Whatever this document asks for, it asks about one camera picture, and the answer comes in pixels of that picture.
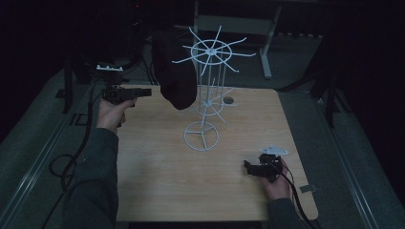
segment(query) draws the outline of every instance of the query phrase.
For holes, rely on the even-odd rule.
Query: black cable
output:
[[[55,177],[62,177],[62,175],[58,174],[58,173],[55,172],[54,169],[53,169],[53,164],[56,163],[56,162],[57,162],[60,158],[62,158],[62,157],[69,157],[70,159],[72,159],[73,156],[71,156],[71,155],[61,155],[61,156],[57,156],[56,158],[54,158],[54,159],[51,161],[51,163],[50,163],[50,165],[48,166],[48,168],[49,168],[51,174],[54,175]]]
[[[319,221],[317,219],[313,219],[311,222],[316,224],[317,227],[321,228],[321,224],[319,223]]]
[[[60,182],[61,182],[61,186],[62,186],[62,193],[60,194],[59,198],[56,200],[55,204],[53,205],[53,208],[51,209],[50,213],[47,215],[47,218],[45,219],[44,223],[42,224],[42,229],[44,229],[47,224],[48,221],[50,220],[51,216],[53,215],[54,210],[56,209],[57,205],[59,204],[60,200],[65,196],[69,185],[71,184],[72,180],[73,180],[73,175],[75,173],[75,165],[76,165],[76,161],[78,159],[78,157],[80,156],[80,154],[83,152],[84,147],[86,146],[87,140],[89,138],[90,135],[90,131],[92,128],[92,122],[93,122],[93,105],[94,105],[94,100],[93,100],[93,92],[96,86],[97,81],[99,80],[99,78],[96,78],[94,80],[94,82],[91,85],[90,91],[89,91],[89,101],[88,101],[88,115],[87,115],[87,122],[86,122],[86,133],[85,136],[83,137],[83,140],[79,146],[79,148],[77,149],[76,153],[71,156],[71,155],[61,155],[58,156],[56,158],[54,158],[51,161],[51,164],[49,166],[50,172],[51,174],[53,174],[54,176],[60,177]],[[69,163],[66,165],[65,169],[63,170],[62,175],[57,174],[54,170],[53,170],[53,164],[60,158],[64,157],[64,156],[68,156],[71,159],[69,160]],[[70,175],[68,175],[68,172],[70,171],[71,168],[74,168],[74,170],[72,171],[72,173]]]
[[[95,97],[95,99],[93,99],[93,104],[95,104],[95,102],[101,97],[101,94],[98,94],[98,96]]]
[[[276,167],[275,165],[273,165],[270,161],[268,161],[267,163],[270,164],[271,166],[273,166],[273,168],[274,168],[281,176],[283,176],[283,178],[286,179],[286,181],[289,183],[289,186],[291,186],[292,195],[295,197],[295,203],[297,204],[298,211],[299,211],[301,217],[304,219],[304,222],[307,223],[310,228],[312,228],[312,229],[318,229],[319,227],[318,227],[318,226],[315,226],[315,224],[312,223],[312,222],[308,219],[307,215],[305,214],[304,209],[303,209],[302,206],[301,206],[301,202],[300,202],[300,199],[299,199],[299,197],[298,197],[298,192],[297,192],[297,190],[296,190],[296,188],[295,188],[295,185],[291,182],[291,180],[289,180],[289,178],[288,178],[285,174],[282,173],[282,171],[279,171],[279,170],[277,169],[277,167]]]
[[[151,77],[155,79],[156,85],[159,85],[159,81],[156,79],[155,74],[154,74],[154,69],[153,69],[153,61],[151,61],[151,64],[149,65],[149,73],[151,74]]]
[[[157,82],[156,78],[152,77],[152,75],[150,74],[150,70],[148,68],[148,65],[146,64],[145,58],[143,57],[143,55],[141,55],[140,57],[141,57],[141,61],[143,63],[143,66],[145,68],[146,75],[149,78],[149,82],[151,83],[151,85],[158,85],[158,82]]]
[[[62,177],[60,179],[60,184],[62,186],[62,191],[64,193],[66,193],[66,191],[68,191],[68,186],[69,186],[70,182],[72,181],[70,179],[68,181],[68,183],[66,183],[66,175],[68,174],[69,170],[72,168],[72,166],[77,161],[78,157],[80,156],[81,152],[83,151],[84,147],[87,144],[87,140],[89,139],[90,131],[92,129],[92,121],[93,121],[93,91],[95,89],[95,86],[96,86],[96,83],[98,80],[99,80],[99,78],[97,78],[93,82],[93,84],[91,85],[90,91],[89,91],[89,100],[88,100],[88,104],[87,104],[88,113],[87,113],[87,122],[86,122],[86,133],[83,137],[83,140],[82,140],[78,150],[76,151],[76,153],[74,154],[72,159],[69,161],[68,165],[65,167]]]
[[[292,175],[291,170],[290,170],[286,165],[283,165],[283,167],[287,169],[287,171],[289,172],[289,175],[291,176],[292,184],[295,185],[294,176]],[[292,196],[291,199],[292,199],[292,205],[295,207],[295,204],[294,204],[294,202],[295,202],[295,201],[294,201],[295,197]]]

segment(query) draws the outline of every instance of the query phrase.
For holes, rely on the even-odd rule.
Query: wooden tabletop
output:
[[[119,221],[266,220],[267,198],[244,160],[259,164],[259,150],[275,145],[291,170],[309,219],[318,212],[277,93],[269,89],[226,88],[234,99],[220,115],[207,118],[219,133],[209,151],[191,149],[184,131],[202,116],[193,108],[178,111],[157,86],[126,111],[118,130]]]

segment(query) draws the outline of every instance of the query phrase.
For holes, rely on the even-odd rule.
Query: person's right hand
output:
[[[281,158],[283,164],[283,174],[286,175],[288,167],[286,162]],[[267,196],[270,201],[273,201],[277,198],[289,198],[289,183],[281,175],[279,175],[273,183],[270,183],[266,177],[258,177],[259,181],[262,183],[263,187],[266,190]]]
[[[133,106],[137,99],[123,101],[118,105],[111,104],[109,101],[101,98],[98,109],[97,128],[104,128],[117,133],[117,126],[125,122],[125,110]]]

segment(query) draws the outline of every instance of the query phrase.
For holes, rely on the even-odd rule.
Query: metal stand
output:
[[[232,55],[239,56],[253,56],[254,54],[235,53],[230,48],[231,45],[244,42],[246,38],[226,44],[218,40],[221,32],[219,27],[215,39],[201,40],[191,29],[190,32],[198,40],[192,47],[183,46],[190,50],[191,57],[185,58],[180,61],[173,61],[173,63],[181,63],[187,60],[193,60],[198,65],[199,75],[199,94],[198,94],[198,107],[195,110],[202,115],[201,122],[190,124],[184,131],[184,141],[188,146],[198,151],[208,151],[214,148],[219,140],[219,134],[216,127],[206,121],[208,116],[217,115],[224,123],[226,121],[220,115],[221,110],[224,108],[224,95],[232,91],[232,89],[224,92],[224,79],[226,68],[229,68],[235,73],[239,71],[233,69],[226,62]],[[213,75],[213,69],[218,69],[218,75]],[[203,75],[207,74],[205,85],[203,85]],[[199,135],[201,139],[196,141],[193,139],[194,135]]]

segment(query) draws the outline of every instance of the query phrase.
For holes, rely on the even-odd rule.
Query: gray sleeve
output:
[[[291,199],[279,198],[267,204],[268,229],[303,228]]]
[[[118,137],[94,129],[65,195],[62,228],[115,228]]]

